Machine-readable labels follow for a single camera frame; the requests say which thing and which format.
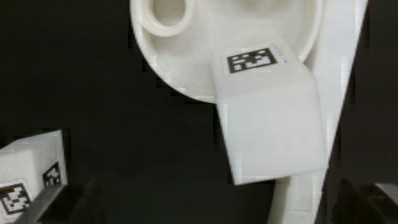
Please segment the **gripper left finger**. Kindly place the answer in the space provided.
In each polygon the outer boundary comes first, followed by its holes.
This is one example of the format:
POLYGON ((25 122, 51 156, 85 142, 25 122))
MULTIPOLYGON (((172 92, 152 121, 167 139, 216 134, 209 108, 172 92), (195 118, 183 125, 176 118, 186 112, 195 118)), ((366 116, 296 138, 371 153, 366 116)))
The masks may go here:
POLYGON ((96 181, 88 180, 81 185, 48 186, 14 224, 104 224, 96 181))

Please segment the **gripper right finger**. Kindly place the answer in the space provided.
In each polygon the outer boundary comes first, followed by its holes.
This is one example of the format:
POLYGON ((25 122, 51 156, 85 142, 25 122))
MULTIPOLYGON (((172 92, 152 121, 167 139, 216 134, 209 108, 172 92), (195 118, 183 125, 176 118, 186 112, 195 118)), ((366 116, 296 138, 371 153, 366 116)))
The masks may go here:
POLYGON ((341 180, 332 223, 398 224, 398 184, 341 180))

